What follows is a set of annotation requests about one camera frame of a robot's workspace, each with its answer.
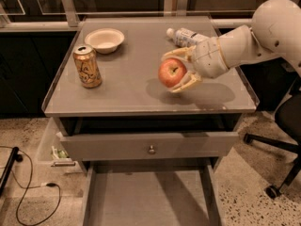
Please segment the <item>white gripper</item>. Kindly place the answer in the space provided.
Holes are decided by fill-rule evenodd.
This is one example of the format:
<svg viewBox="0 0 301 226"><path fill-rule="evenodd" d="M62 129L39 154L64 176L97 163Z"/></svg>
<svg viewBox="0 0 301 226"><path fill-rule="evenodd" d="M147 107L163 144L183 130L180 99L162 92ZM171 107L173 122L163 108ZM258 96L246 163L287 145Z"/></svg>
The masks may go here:
<svg viewBox="0 0 301 226"><path fill-rule="evenodd" d="M167 52L162 55L161 60L165 61L170 58L192 63L196 71L188 71L178 84L169 89L172 93L180 93L192 88L202 81L201 77L215 79L229 71L216 37L204 40L196 46Z"/></svg>

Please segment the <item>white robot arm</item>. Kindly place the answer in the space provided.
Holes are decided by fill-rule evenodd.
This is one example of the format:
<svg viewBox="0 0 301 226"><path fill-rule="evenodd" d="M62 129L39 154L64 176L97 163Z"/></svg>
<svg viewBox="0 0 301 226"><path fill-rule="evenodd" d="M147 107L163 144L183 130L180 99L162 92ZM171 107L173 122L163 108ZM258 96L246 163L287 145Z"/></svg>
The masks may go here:
<svg viewBox="0 0 301 226"><path fill-rule="evenodd" d="M158 79L179 93L204 78L215 79L240 65L278 57L301 75L301 8L291 0L268 0L254 12L250 26L165 53Z"/></svg>

